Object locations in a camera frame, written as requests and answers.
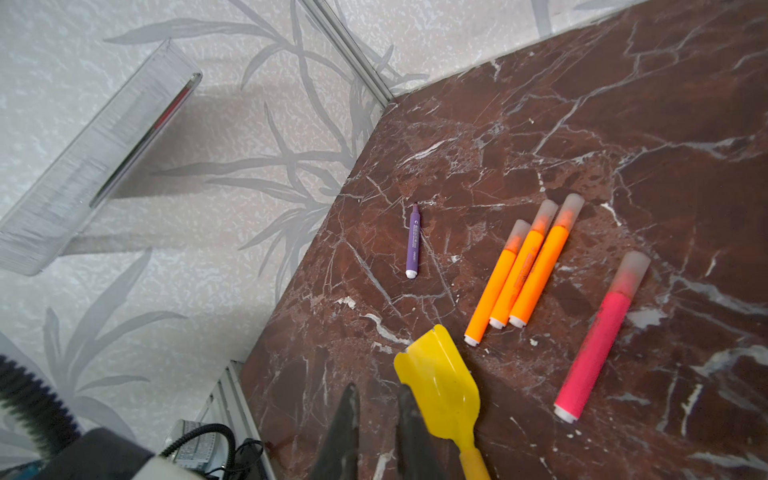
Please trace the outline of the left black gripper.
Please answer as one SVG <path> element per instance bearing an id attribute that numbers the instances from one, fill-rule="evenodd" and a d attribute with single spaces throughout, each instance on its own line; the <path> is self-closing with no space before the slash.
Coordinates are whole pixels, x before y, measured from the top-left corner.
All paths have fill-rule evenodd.
<path id="1" fill-rule="evenodd" d="M 57 454 L 34 479 L 132 479 L 154 456 L 108 429 L 97 428 Z"/>

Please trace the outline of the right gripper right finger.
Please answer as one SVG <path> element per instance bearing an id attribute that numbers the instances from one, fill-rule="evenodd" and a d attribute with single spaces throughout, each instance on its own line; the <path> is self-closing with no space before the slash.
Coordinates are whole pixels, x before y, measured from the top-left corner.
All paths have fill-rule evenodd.
<path id="1" fill-rule="evenodd" d="M 401 384 L 397 399 L 395 451 L 398 478 L 446 479 L 412 389 Z"/>

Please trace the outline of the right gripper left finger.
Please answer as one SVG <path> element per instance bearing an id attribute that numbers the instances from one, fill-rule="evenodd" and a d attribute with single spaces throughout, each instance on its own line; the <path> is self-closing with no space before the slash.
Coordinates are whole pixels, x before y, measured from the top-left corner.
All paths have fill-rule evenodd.
<path id="1" fill-rule="evenodd" d="M 358 478 L 360 399 L 349 383 L 310 472 L 310 479 Z"/>

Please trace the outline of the purple marker pen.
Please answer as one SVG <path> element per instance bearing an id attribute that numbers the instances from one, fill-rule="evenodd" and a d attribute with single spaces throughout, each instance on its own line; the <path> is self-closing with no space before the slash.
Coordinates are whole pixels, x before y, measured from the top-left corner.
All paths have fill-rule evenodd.
<path id="1" fill-rule="evenodd" d="M 415 279 L 419 272 L 421 236 L 421 214 L 417 204 L 412 206 L 409 219 L 409 234 L 405 274 L 408 279 Z"/>

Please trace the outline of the red marker pen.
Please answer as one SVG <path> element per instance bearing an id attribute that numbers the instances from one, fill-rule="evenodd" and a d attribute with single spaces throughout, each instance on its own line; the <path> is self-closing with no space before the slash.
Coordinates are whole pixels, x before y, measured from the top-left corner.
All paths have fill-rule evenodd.
<path id="1" fill-rule="evenodd" d="M 649 265 L 650 258 L 638 251 L 623 257 L 554 402 L 561 420 L 580 418 Z"/>

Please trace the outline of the orange marker pen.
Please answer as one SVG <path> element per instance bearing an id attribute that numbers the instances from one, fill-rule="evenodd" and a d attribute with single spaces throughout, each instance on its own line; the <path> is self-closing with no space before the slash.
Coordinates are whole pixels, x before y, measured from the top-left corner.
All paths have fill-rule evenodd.
<path id="1" fill-rule="evenodd" d="M 518 328 L 527 326 L 584 203 L 584 198 L 577 193 L 566 197 L 511 309 L 511 325 Z"/>
<path id="2" fill-rule="evenodd" d="M 490 314 L 489 324 L 492 327 L 502 329 L 508 324 L 512 307 L 536 260 L 557 210 L 558 205 L 552 200 L 545 200 L 541 204 Z"/>
<path id="3" fill-rule="evenodd" d="M 515 222 L 465 330 L 464 341 L 468 345 L 478 346 L 482 340 L 489 325 L 491 311 L 508 278 L 530 227 L 531 225 L 525 220 L 519 219 Z"/>

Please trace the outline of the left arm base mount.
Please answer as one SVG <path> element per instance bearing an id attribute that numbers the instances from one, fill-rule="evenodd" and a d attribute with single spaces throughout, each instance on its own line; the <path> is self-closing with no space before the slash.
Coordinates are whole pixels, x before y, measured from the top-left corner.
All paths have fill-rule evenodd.
<path id="1" fill-rule="evenodd" d="M 203 479 L 269 479 L 264 444 L 221 423 L 178 420 L 160 456 Z"/>

